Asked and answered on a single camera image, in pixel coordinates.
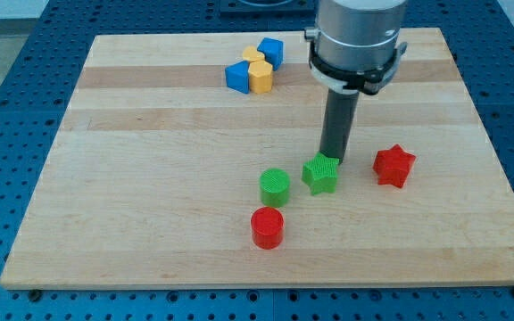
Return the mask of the black white tool mount collar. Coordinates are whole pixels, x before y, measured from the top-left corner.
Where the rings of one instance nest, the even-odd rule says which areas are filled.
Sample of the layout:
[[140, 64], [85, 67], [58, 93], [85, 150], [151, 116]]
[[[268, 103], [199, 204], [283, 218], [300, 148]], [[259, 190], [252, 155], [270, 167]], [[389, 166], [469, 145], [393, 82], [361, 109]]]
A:
[[311, 74], [342, 95], [375, 95], [392, 81], [406, 52], [408, 44], [397, 42], [399, 33], [390, 29], [383, 35], [359, 33], [337, 39], [320, 27], [308, 27], [304, 39], [310, 43]]

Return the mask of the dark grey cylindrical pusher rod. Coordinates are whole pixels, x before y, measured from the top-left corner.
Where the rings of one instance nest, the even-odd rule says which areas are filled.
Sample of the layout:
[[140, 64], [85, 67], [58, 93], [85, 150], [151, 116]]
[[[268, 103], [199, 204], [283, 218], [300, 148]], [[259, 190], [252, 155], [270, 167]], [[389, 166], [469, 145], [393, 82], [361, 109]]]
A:
[[359, 93], [340, 94], [332, 89], [327, 92], [319, 151], [328, 158], [344, 160]]

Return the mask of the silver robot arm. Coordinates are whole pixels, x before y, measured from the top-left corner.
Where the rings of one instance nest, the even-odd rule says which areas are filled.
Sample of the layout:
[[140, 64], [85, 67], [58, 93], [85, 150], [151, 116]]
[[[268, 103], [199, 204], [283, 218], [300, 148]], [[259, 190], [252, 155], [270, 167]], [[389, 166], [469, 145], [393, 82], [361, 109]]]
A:
[[344, 159], [361, 94], [394, 78], [407, 44], [398, 43], [407, 0], [320, 0], [310, 43], [311, 75], [327, 88], [319, 151]]

